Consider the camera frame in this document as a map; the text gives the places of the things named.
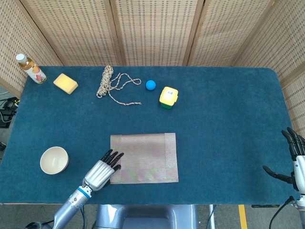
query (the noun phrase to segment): bottle cap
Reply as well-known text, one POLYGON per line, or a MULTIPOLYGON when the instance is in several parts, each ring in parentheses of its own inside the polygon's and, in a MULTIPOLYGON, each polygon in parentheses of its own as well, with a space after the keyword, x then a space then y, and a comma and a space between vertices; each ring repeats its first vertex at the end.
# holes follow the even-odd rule
POLYGON ((22 54, 22 53, 19 53, 17 56, 16 56, 16 60, 19 62, 19 63, 24 63, 27 61, 27 57, 22 54))

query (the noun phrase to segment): juice bottle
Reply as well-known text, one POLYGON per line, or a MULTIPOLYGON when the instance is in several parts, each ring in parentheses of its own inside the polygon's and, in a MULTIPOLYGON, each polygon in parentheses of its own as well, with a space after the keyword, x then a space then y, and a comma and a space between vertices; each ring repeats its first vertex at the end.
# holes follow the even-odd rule
POLYGON ((16 60, 18 61, 19 66, 29 75, 30 78, 32 78, 33 81, 36 83, 43 83, 46 81, 46 75, 31 58, 20 53, 16 56, 16 60))

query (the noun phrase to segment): yellow floor line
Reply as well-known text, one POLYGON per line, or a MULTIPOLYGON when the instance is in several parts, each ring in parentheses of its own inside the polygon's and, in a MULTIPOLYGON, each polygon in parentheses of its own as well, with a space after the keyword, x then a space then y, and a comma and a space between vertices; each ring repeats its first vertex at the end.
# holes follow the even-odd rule
POLYGON ((242 229, 248 229, 246 220, 246 211, 244 210, 244 205, 238 205, 240 226, 242 229))

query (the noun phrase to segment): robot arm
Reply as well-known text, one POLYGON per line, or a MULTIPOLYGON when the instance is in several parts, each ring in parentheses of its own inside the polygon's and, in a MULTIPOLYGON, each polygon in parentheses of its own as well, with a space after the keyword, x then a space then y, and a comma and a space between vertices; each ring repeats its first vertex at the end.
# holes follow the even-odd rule
POLYGON ((263 168, 270 176, 292 184, 294 189, 300 193, 301 197, 297 202, 294 202, 294 206, 300 212, 302 226, 305 229, 305 139, 293 129, 288 127, 287 130, 288 132, 282 130, 282 134, 289 144, 294 168, 291 176, 275 173, 267 166, 263 166, 263 168))
POLYGON ((121 168, 121 165, 115 166, 124 153, 109 150, 86 174, 79 186, 62 207, 54 215, 53 229, 63 229, 80 208, 91 198, 93 191, 99 191, 109 181, 111 175, 121 168))

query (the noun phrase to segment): rope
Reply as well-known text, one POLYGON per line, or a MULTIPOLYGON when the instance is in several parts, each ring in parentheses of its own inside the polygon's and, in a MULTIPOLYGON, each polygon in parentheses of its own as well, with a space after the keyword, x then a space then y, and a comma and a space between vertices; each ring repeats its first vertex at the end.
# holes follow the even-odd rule
POLYGON ((132 79, 129 74, 126 74, 126 73, 119 73, 117 77, 115 77, 114 79, 110 80, 111 77, 112 77, 112 74, 113 74, 113 68, 110 66, 110 65, 107 65, 105 67, 105 70, 102 74, 102 81, 101 81, 101 84, 100 84, 100 87, 99 87, 99 90, 97 91, 96 93, 96 96, 98 98, 102 98, 103 96, 105 96, 107 93, 109 94, 110 98, 112 98, 115 102, 117 102, 118 104, 121 104, 121 105, 125 105, 125 106, 129 106, 129 105, 134 105, 134 104, 138 104, 138 105, 141 105, 141 102, 132 102, 132 103, 121 103, 119 101, 117 101, 115 98, 113 98, 113 96, 110 94, 110 91, 115 89, 115 90, 121 90, 123 89, 123 87, 132 82, 133 84, 135 85, 140 85, 141 84, 141 80, 140 79, 132 79), (118 85, 120 83, 120 80, 121 80, 121 77, 123 75, 126 75, 128 78, 129 78, 129 81, 125 82, 123 84, 122 87, 118 88, 118 85), (116 85, 114 87, 111 86, 111 83, 115 80, 118 80, 116 85))

